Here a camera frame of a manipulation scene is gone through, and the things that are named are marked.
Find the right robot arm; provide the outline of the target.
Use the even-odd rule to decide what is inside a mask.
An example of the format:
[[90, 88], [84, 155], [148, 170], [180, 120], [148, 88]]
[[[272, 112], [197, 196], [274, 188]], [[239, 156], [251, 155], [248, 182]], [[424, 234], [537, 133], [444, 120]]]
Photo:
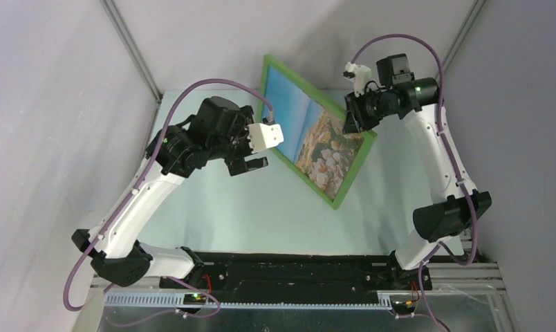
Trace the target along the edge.
[[380, 85], [371, 69], [349, 62], [343, 75], [353, 83], [345, 95], [345, 134], [377, 127], [387, 116], [398, 116], [410, 132], [429, 183], [432, 204], [413, 211], [415, 230], [394, 252], [396, 265], [387, 270], [391, 286], [404, 289], [415, 279], [414, 269], [428, 261], [441, 243], [456, 238], [491, 206], [489, 192], [481, 192], [469, 177], [448, 128], [440, 84], [432, 77], [417, 79], [405, 54], [377, 62]]

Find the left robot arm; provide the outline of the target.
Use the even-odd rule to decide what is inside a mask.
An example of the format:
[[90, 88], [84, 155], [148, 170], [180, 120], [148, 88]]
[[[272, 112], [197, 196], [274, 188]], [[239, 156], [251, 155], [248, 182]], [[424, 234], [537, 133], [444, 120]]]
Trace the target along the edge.
[[253, 115], [249, 105], [213, 96], [202, 101], [197, 113], [156, 134], [129, 193], [105, 220], [71, 237], [99, 277], [120, 287], [144, 277], [174, 277], [187, 288], [201, 284], [203, 261], [191, 249], [152, 246], [138, 236], [165, 199], [210, 161], [222, 160], [231, 176], [268, 165], [267, 158], [252, 155], [276, 147], [284, 135], [276, 122], [255, 122]]

